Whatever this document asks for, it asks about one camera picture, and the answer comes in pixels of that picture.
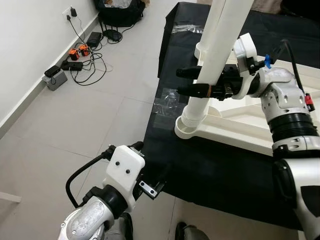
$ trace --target table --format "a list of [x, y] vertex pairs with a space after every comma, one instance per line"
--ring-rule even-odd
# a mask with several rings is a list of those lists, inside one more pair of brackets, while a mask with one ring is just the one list
[[[146, 181], [155, 183], [165, 175], [167, 184], [163, 190], [180, 199], [301, 230], [293, 210], [279, 202], [274, 194], [273, 158], [200, 137], [183, 140], [174, 133], [175, 120], [189, 99], [174, 90], [192, 83], [177, 77], [176, 69], [197, 65], [194, 49], [201, 35], [189, 31], [172, 34], [172, 29], [174, 25], [204, 26], [209, 10], [209, 5], [181, 2], [166, 17], [159, 56], [159, 84], [142, 151]], [[251, 11], [241, 34], [247, 32], [260, 56], [287, 38], [298, 64], [320, 68], [320, 30], [319, 24], [312, 20]], [[286, 54], [280, 59], [290, 61]]]

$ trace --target power outlet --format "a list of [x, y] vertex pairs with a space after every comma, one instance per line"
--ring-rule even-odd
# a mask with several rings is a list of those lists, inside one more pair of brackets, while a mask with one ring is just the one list
[[69, 6], [66, 10], [62, 12], [64, 20], [67, 21], [67, 15], [71, 17], [71, 6]]

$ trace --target blue clip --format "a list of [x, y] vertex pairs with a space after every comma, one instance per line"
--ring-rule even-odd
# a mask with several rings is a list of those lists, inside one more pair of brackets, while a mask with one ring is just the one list
[[271, 59], [268, 54], [265, 55], [264, 64], [268, 69], [271, 69]]

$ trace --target tiled floor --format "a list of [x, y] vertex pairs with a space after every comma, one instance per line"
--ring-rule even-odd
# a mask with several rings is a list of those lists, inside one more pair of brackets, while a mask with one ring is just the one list
[[[68, 177], [109, 144], [143, 140], [158, 85], [165, 16], [176, 3], [151, 0], [123, 41], [101, 50], [112, 72], [92, 86], [69, 78], [57, 91], [44, 89], [0, 140], [0, 191], [22, 196], [20, 204], [0, 201], [1, 240], [57, 239], [61, 221], [73, 209], [65, 193]], [[107, 164], [101, 161], [76, 179], [72, 192], [78, 202], [92, 186], [100, 186]], [[132, 217], [135, 240], [173, 240], [178, 221], [197, 225], [212, 240], [297, 239], [296, 231], [166, 193], [155, 201], [142, 196]]]

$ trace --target orange device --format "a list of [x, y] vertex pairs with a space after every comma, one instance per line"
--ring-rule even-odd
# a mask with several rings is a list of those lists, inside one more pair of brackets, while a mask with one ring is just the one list
[[88, 48], [87, 44], [80, 45], [79, 50], [80, 50], [82, 56], [85, 57], [85, 56], [89, 55], [89, 48]]
[[73, 61], [78, 60], [79, 59], [79, 54], [78, 54], [77, 49], [71, 48], [70, 51], [69, 51], [69, 56]]

